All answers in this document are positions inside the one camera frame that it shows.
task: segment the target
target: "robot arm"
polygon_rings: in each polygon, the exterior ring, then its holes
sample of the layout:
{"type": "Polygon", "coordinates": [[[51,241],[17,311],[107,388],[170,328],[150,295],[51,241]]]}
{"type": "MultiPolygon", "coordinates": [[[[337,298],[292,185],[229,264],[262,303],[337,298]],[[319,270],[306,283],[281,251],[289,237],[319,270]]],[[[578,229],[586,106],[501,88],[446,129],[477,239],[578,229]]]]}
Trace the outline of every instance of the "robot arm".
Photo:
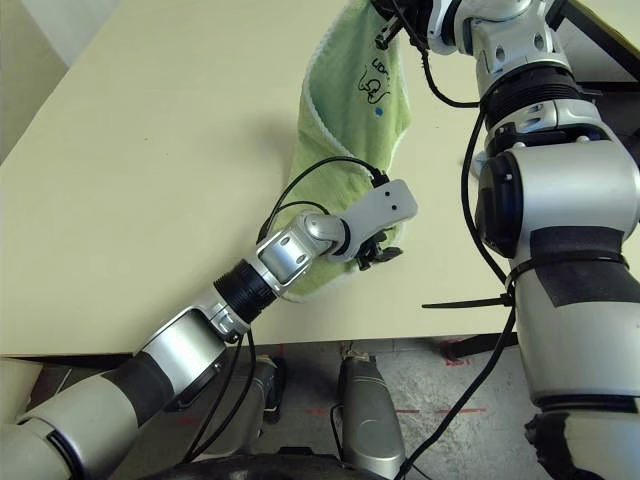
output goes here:
{"type": "MultiPolygon", "coordinates": [[[[378,3],[397,20],[397,4],[378,3]]],[[[527,438],[554,478],[636,478],[640,284],[621,247],[640,218],[638,167],[582,98],[544,0],[400,3],[423,47],[477,61],[489,160],[475,223],[512,268],[542,410],[527,438]]]]}
{"type": "Polygon", "coordinates": [[[260,312],[320,256],[353,259],[372,235],[417,213],[402,180],[336,215],[303,212],[222,275],[116,370],[87,378],[0,430],[7,478],[104,478],[139,429],[171,403],[188,404],[221,370],[260,312]]]}

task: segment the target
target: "wire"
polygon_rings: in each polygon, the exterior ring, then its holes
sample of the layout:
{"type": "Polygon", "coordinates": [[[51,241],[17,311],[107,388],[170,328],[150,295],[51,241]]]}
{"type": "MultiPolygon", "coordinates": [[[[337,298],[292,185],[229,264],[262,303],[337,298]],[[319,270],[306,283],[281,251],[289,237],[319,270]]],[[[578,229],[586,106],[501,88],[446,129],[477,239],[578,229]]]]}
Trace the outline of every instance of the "wire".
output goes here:
{"type": "Polygon", "coordinates": [[[433,480],[433,478],[431,478],[429,475],[427,475],[426,473],[424,473],[422,470],[420,470],[418,467],[416,467],[415,465],[412,465],[413,469],[418,472],[420,475],[422,475],[424,478],[426,478],[427,480],[433,480]]]}
{"type": "MultiPolygon", "coordinates": [[[[320,205],[319,203],[311,202],[309,200],[298,200],[296,202],[286,203],[286,204],[282,205],[281,207],[279,207],[278,210],[276,211],[276,216],[278,215],[278,213],[280,213],[285,208],[293,207],[295,205],[311,205],[313,207],[316,207],[318,210],[320,210],[325,215],[330,215],[329,210],[327,210],[326,207],[320,205]]],[[[258,232],[258,242],[260,242],[260,240],[264,239],[269,234],[269,231],[267,230],[267,222],[268,221],[269,221],[269,219],[267,218],[264,221],[264,223],[262,224],[262,226],[260,227],[260,231],[258,232]]]]}
{"type": "Polygon", "coordinates": [[[340,456],[340,460],[344,459],[344,451],[342,450],[342,445],[340,444],[340,436],[338,435],[338,429],[336,428],[336,421],[333,418],[333,413],[336,409],[342,408],[342,405],[334,405],[329,410],[329,420],[331,421],[331,430],[333,431],[333,439],[336,442],[336,448],[338,449],[338,455],[340,456]]]}
{"type": "Polygon", "coordinates": [[[240,339],[238,340],[238,346],[236,347],[236,351],[233,355],[233,359],[231,360],[231,365],[229,366],[229,373],[227,373],[227,377],[224,379],[224,383],[220,388],[220,392],[218,393],[218,396],[213,402],[213,406],[211,407],[206,418],[200,425],[200,430],[198,430],[198,433],[196,434],[195,438],[192,440],[191,445],[189,445],[189,448],[187,449],[187,453],[184,454],[184,457],[182,457],[182,460],[180,461],[180,463],[189,463],[191,461],[190,458],[193,454],[193,451],[196,449],[198,442],[200,442],[200,439],[202,438],[202,435],[204,435],[204,432],[207,430],[207,427],[209,426],[209,422],[213,418],[213,415],[216,413],[216,410],[218,409],[220,402],[222,402],[222,397],[227,392],[227,388],[229,388],[229,383],[231,383],[231,377],[233,376],[233,372],[236,369],[236,363],[238,363],[238,357],[240,356],[240,349],[242,347],[243,340],[244,340],[244,335],[241,336],[240,339]]]}
{"type": "Polygon", "coordinates": [[[409,38],[414,43],[418,51],[422,56],[422,69],[424,70],[424,75],[427,79],[427,84],[429,85],[429,89],[435,95],[438,100],[446,103],[450,107],[454,108],[476,108],[479,106],[479,102],[458,102],[456,100],[451,100],[444,93],[442,93],[436,82],[433,80],[433,75],[431,74],[431,67],[429,66],[429,50],[427,46],[422,42],[416,31],[411,26],[411,23],[407,20],[407,17],[404,16],[402,10],[398,6],[398,2],[396,0],[391,0],[391,7],[393,8],[393,12],[400,19],[402,26],[407,31],[409,38]]]}
{"type": "MultiPolygon", "coordinates": [[[[478,251],[482,255],[482,258],[485,259],[491,270],[496,274],[496,276],[500,279],[500,282],[504,285],[504,282],[507,279],[506,274],[502,271],[500,266],[496,263],[493,257],[489,254],[487,249],[484,247],[482,240],[480,239],[480,235],[478,234],[478,230],[473,222],[473,217],[471,216],[471,208],[469,206],[469,170],[471,169],[471,160],[473,158],[473,150],[476,146],[476,142],[478,140],[478,135],[480,133],[480,128],[482,127],[482,122],[484,121],[485,110],[481,105],[480,110],[478,111],[478,118],[476,119],[476,123],[473,126],[473,131],[471,132],[471,136],[469,137],[469,143],[467,145],[467,150],[464,156],[464,162],[462,164],[462,174],[460,177],[460,199],[462,201],[462,211],[464,213],[464,219],[467,224],[467,228],[469,229],[469,233],[471,234],[471,238],[473,239],[473,243],[476,245],[478,251]]],[[[467,403],[467,401],[471,398],[471,396],[475,393],[475,391],[482,385],[489,374],[493,371],[494,367],[498,363],[500,359],[500,355],[511,336],[511,332],[513,331],[513,326],[516,321],[516,307],[515,307],[515,286],[513,284],[507,286],[507,294],[512,299],[511,303],[511,312],[509,313],[509,318],[507,319],[507,323],[504,326],[502,333],[500,334],[500,338],[496,343],[496,346],[491,354],[491,357],[487,361],[486,365],[482,369],[482,371],[478,374],[478,376],[471,382],[471,385],[467,387],[467,389],[460,396],[455,405],[447,412],[445,417],[436,428],[435,432],[431,434],[429,438],[427,438],[418,448],[414,450],[414,452],[407,458],[400,467],[398,474],[395,476],[394,480],[402,479],[407,472],[414,466],[415,461],[422,455],[425,450],[427,450],[431,445],[438,441],[438,439],[442,436],[442,434],[447,430],[455,416],[460,412],[462,407],[467,403]]]]}
{"type": "Polygon", "coordinates": [[[191,454],[191,457],[185,463],[193,461],[220,437],[222,432],[224,432],[224,430],[231,423],[231,420],[233,420],[235,415],[238,413],[238,410],[240,410],[240,406],[242,405],[242,402],[244,402],[244,399],[246,398],[247,393],[249,393],[249,389],[251,388],[251,384],[253,383],[253,375],[255,374],[255,371],[256,371],[256,346],[253,342],[253,333],[251,332],[251,330],[247,332],[247,337],[249,338],[249,351],[251,354],[251,369],[249,370],[249,376],[247,377],[247,381],[244,384],[242,393],[240,393],[240,396],[238,397],[238,400],[236,400],[235,405],[233,406],[229,414],[226,416],[226,418],[222,421],[220,426],[216,429],[216,431],[213,432],[211,436],[202,443],[202,445],[200,445],[198,448],[195,449],[195,451],[191,454]]]}
{"type": "Polygon", "coordinates": [[[451,100],[444,93],[442,93],[438,86],[436,85],[435,80],[433,79],[433,75],[431,74],[431,66],[429,65],[429,52],[425,50],[422,53],[422,70],[424,71],[424,76],[427,79],[427,85],[431,89],[431,92],[438,98],[438,100],[443,101],[450,107],[454,108],[477,108],[480,103],[479,102],[458,102],[457,100],[451,100]]]}
{"type": "Polygon", "coordinates": [[[280,213],[285,208],[293,207],[294,205],[311,205],[313,207],[316,207],[318,210],[320,210],[325,215],[329,215],[329,210],[326,207],[323,207],[319,203],[311,202],[309,200],[298,200],[296,202],[285,203],[280,208],[278,208],[278,211],[276,212],[276,214],[280,213]]]}
{"type": "Polygon", "coordinates": [[[500,283],[504,285],[504,282],[507,280],[507,275],[502,271],[500,266],[496,263],[496,261],[489,254],[484,244],[482,243],[480,234],[478,233],[478,230],[476,229],[476,226],[474,224],[473,216],[471,215],[471,207],[469,206],[469,171],[471,170],[473,150],[475,149],[476,141],[478,140],[478,135],[480,133],[480,129],[482,128],[484,115],[485,110],[484,107],[481,106],[478,111],[478,118],[476,119],[476,123],[473,126],[473,131],[471,132],[471,137],[469,138],[467,151],[464,155],[464,161],[462,162],[462,173],[460,176],[460,200],[462,202],[462,213],[464,214],[464,221],[467,224],[467,229],[471,234],[473,243],[478,249],[478,252],[480,252],[480,255],[482,255],[482,258],[485,259],[491,270],[493,270],[493,273],[496,274],[496,277],[498,277],[500,283]]]}
{"type": "MultiPolygon", "coordinates": [[[[284,201],[284,199],[286,198],[287,195],[289,195],[289,193],[291,192],[291,190],[293,190],[293,188],[300,183],[300,181],[306,177],[307,175],[309,175],[311,172],[313,172],[314,170],[316,170],[317,168],[320,168],[323,165],[326,165],[328,163],[333,163],[333,162],[349,162],[349,163],[355,163],[357,165],[360,165],[364,168],[366,168],[367,170],[369,170],[369,173],[371,173],[371,175],[373,176],[373,178],[378,178],[382,175],[382,172],[380,170],[378,170],[376,167],[374,167],[373,165],[360,160],[359,158],[355,158],[355,157],[346,157],[346,156],[335,156],[335,157],[329,157],[329,158],[325,158],[324,160],[320,160],[317,163],[314,163],[313,165],[311,165],[309,168],[307,168],[306,170],[304,170],[300,175],[298,175],[296,178],[293,179],[293,181],[287,185],[287,188],[284,189],[284,191],[280,194],[280,197],[278,198],[278,200],[276,201],[275,206],[273,207],[273,210],[271,211],[271,214],[269,215],[269,217],[267,218],[267,227],[265,229],[266,232],[268,232],[271,229],[271,225],[273,224],[273,220],[275,219],[276,214],[278,213],[278,209],[280,208],[280,206],[282,205],[282,202],[284,201]]],[[[261,238],[258,238],[258,241],[261,241],[264,239],[264,236],[261,238]]]]}
{"type": "Polygon", "coordinates": [[[400,467],[400,471],[395,476],[394,480],[402,479],[404,475],[406,475],[407,472],[411,469],[411,467],[414,466],[413,464],[418,459],[418,457],[420,457],[420,455],[422,455],[427,448],[429,448],[431,445],[433,445],[438,441],[438,439],[442,436],[442,434],[447,430],[447,428],[449,427],[449,425],[451,424],[455,416],[460,412],[460,410],[462,410],[462,407],[464,407],[464,405],[475,393],[478,387],[482,385],[482,382],[484,382],[486,378],[489,376],[489,374],[493,371],[494,367],[498,363],[498,360],[500,359],[500,355],[502,354],[506,346],[507,340],[511,335],[515,321],[516,321],[516,313],[515,313],[515,307],[513,307],[511,309],[511,313],[509,313],[509,318],[507,320],[506,325],[504,326],[504,330],[500,334],[500,338],[496,343],[496,347],[493,350],[491,357],[487,361],[482,371],[473,380],[473,382],[471,382],[471,385],[469,385],[469,387],[460,396],[460,398],[455,403],[455,405],[451,408],[451,410],[449,410],[446,416],[442,419],[442,422],[440,422],[440,425],[438,425],[438,428],[436,428],[435,432],[433,432],[429,438],[427,438],[424,442],[422,442],[422,444],[420,444],[420,446],[414,450],[411,456],[402,463],[402,466],[400,467]]]}

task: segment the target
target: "beige table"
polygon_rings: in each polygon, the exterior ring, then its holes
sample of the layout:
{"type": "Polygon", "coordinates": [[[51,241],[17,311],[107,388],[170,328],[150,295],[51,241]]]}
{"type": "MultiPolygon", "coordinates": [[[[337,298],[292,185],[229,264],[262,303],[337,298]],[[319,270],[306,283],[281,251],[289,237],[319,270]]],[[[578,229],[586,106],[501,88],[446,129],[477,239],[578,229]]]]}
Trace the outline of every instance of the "beige table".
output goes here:
{"type": "MultiPolygon", "coordinates": [[[[122,1],[0,168],[0,353],[134,350],[252,248],[288,173],[307,62],[342,3],[122,1]]],[[[420,308],[500,285],[459,204],[475,112],[439,103],[403,43],[413,125],[391,174],[420,206],[406,253],[320,300],[277,302],[254,323],[259,343],[502,328],[500,307],[420,308]]],[[[446,93],[476,97],[471,58],[433,68],[446,93]]],[[[626,254],[640,265],[640,236],[626,254]]]]}

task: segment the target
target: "concrete floor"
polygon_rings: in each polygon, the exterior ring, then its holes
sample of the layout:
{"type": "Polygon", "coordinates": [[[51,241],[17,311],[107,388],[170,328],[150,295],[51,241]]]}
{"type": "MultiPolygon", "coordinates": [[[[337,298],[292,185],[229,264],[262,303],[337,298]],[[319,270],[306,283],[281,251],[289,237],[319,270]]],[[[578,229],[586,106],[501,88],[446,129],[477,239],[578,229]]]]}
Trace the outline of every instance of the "concrete floor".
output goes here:
{"type": "MultiPolygon", "coordinates": [[[[488,358],[488,354],[480,354],[452,363],[439,355],[437,344],[438,339],[403,339],[356,341],[352,346],[376,355],[398,410],[408,454],[436,428],[488,358]]],[[[256,452],[308,446],[315,453],[336,453],[328,411],[336,402],[343,347],[341,342],[258,347],[258,353],[287,360],[288,384],[280,422],[263,426],[256,452]]],[[[241,362],[247,359],[245,351],[241,362]]],[[[48,370],[49,375],[56,372],[58,381],[66,375],[61,367],[48,370]]],[[[64,386],[87,373],[73,369],[64,386]]],[[[190,409],[161,413],[152,419],[111,479],[138,478],[178,462],[215,398],[217,386],[213,382],[207,387],[190,409]]],[[[519,350],[509,348],[449,430],[417,465],[433,480],[549,478],[523,436],[523,425],[534,413],[519,350]]],[[[413,471],[407,478],[421,477],[413,471]]]]}

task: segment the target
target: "towel logo print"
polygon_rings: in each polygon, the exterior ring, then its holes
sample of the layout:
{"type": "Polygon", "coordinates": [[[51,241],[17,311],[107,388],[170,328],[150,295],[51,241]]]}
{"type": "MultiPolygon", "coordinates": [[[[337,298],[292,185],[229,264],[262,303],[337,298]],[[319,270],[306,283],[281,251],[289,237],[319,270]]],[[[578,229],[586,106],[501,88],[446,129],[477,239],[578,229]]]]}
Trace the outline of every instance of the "towel logo print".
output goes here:
{"type": "MultiPolygon", "coordinates": [[[[369,70],[369,66],[364,66],[364,73],[358,82],[358,90],[366,92],[367,102],[369,102],[370,105],[375,105],[382,100],[385,95],[391,94],[391,92],[387,90],[390,77],[387,68],[378,58],[374,58],[370,66],[372,67],[371,70],[369,70]]],[[[378,116],[383,113],[381,108],[376,108],[375,112],[378,116]]]]}

